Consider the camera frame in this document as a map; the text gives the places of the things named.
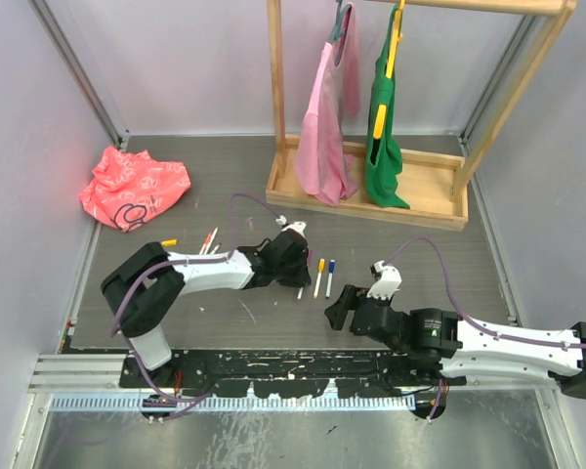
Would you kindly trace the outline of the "blue capped white pen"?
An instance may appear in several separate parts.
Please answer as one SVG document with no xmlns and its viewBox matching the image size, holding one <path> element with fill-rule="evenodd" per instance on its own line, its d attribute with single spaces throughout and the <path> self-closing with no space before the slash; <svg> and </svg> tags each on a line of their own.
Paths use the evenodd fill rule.
<svg viewBox="0 0 586 469">
<path fill-rule="evenodd" d="M 330 271 L 328 273 L 327 281 L 326 281 L 326 289 L 325 289 L 325 298 L 326 299 L 330 298 L 331 290 L 332 290 L 332 282 L 333 282 L 333 272 Z"/>
</svg>

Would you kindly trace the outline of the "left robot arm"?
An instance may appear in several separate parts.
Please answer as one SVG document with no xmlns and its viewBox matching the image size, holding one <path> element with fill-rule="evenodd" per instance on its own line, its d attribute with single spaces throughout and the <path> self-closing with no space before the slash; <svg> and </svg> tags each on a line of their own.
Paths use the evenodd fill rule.
<svg viewBox="0 0 586 469">
<path fill-rule="evenodd" d="M 149 242 L 109 274 L 101 292 L 121 333 L 137 355 L 125 362 L 126 387 L 167 387 L 176 364 L 161 323 L 178 297 L 211 290 L 263 288 L 272 282 L 299 289 L 311 283 L 305 225 L 285 226 L 256 246 L 228 254 L 187 255 Z"/>
</svg>

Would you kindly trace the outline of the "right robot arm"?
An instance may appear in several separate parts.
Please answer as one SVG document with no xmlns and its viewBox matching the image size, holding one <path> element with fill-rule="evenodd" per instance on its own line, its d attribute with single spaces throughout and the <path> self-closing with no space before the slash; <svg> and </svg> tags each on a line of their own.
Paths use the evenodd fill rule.
<svg viewBox="0 0 586 469">
<path fill-rule="evenodd" d="M 347 328 L 408 360 L 414 381 L 471 376 L 556 384 L 562 394 L 586 400 L 586 322 L 539 330 L 466 320 L 438 308 L 398 312 L 388 299 L 346 285 L 324 312 L 334 330 Z"/>
</svg>

